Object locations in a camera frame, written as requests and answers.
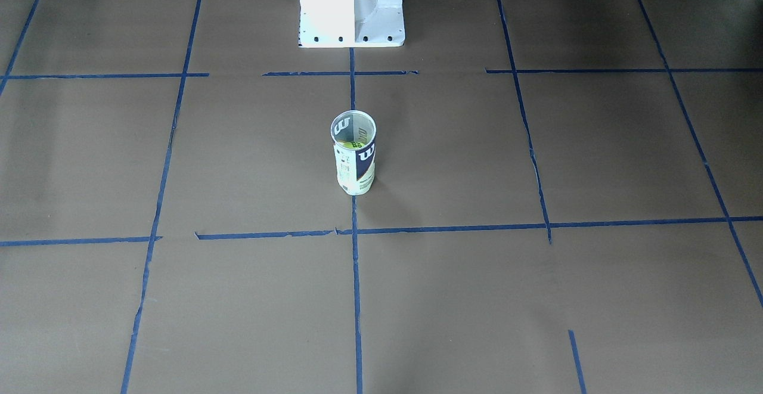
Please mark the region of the yellow tennis ball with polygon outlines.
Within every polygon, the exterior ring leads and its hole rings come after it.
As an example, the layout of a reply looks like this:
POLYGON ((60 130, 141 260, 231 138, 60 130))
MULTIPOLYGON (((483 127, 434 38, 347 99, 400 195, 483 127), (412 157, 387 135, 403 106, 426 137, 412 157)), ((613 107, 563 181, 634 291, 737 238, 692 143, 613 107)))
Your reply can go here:
POLYGON ((338 139, 336 144, 341 148, 358 151, 368 146, 366 139, 338 139))

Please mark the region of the clear tennis ball can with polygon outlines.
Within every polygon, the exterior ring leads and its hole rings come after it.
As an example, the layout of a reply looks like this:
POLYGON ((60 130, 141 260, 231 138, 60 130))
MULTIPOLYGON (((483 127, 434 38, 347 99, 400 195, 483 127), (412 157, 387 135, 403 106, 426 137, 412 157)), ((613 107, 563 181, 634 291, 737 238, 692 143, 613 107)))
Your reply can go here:
POLYGON ((336 162, 336 180, 350 196, 368 193, 376 174, 376 136, 374 119, 364 111, 349 110, 339 114, 332 122, 330 133, 333 157, 336 162), (338 139, 366 139, 368 146, 358 151, 341 148, 338 139))

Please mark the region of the white pedestal column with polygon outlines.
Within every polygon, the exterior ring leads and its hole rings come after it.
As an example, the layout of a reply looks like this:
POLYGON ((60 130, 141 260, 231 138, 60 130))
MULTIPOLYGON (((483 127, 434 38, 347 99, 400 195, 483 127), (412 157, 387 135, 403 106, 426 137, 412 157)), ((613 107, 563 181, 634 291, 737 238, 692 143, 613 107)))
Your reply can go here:
POLYGON ((403 0, 299 0, 302 48, 399 47, 403 0))

